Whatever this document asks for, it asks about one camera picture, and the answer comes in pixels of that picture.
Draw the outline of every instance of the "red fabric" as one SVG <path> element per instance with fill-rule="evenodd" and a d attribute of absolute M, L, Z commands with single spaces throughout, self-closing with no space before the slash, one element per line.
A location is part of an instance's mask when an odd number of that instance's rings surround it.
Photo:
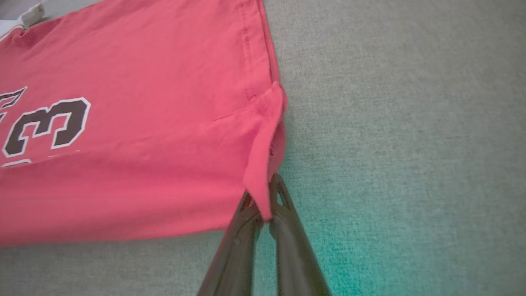
<path fill-rule="evenodd" d="M 286 97 L 260 0 L 104 0 L 13 30 L 0 65 L 0 244 L 220 229 L 245 189 L 271 217 Z"/>

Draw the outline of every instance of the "gray fabric surface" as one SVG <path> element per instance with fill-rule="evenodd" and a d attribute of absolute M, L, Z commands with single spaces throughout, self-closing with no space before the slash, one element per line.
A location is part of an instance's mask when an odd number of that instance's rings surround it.
<path fill-rule="evenodd" d="M 265 5 L 281 173 L 334 295 L 525 295 L 526 2 Z M 1 249 L 0 295 L 194 295 L 220 239 Z M 255 295 L 274 260 L 263 231 Z"/>

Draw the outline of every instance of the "table surface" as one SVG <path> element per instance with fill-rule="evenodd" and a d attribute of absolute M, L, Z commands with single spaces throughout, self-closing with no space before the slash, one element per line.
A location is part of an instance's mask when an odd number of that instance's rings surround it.
<path fill-rule="evenodd" d="M 46 17 L 93 2 L 49 0 Z M 334 295 L 526 294 L 526 2 L 265 6 L 281 174 Z M 0 294 L 195 295 L 221 237 L 0 249 Z M 254 294 L 275 295 L 266 230 L 255 265 Z"/>

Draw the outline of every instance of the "red t-shirt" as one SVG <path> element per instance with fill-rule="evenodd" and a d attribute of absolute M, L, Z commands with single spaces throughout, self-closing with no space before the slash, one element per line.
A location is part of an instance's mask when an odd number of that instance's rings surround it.
<path fill-rule="evenodd" d="M 104 0 L 0 41 L 0 244 L 271 217 L 286 106 L 261 0 Z"/>

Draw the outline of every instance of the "gray background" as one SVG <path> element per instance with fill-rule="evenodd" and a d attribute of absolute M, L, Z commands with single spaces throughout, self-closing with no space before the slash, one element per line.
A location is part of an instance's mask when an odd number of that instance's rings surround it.
<path fill-rule="evenodd" d="M 281 173 L 334 295 L 525 295 L 526 2 L 265 6 Z M 0 295 L 194 295 L 221 235 L 0 249 Z M 255 295 L 276 294 L 274 260 L 263 231 Z"/>

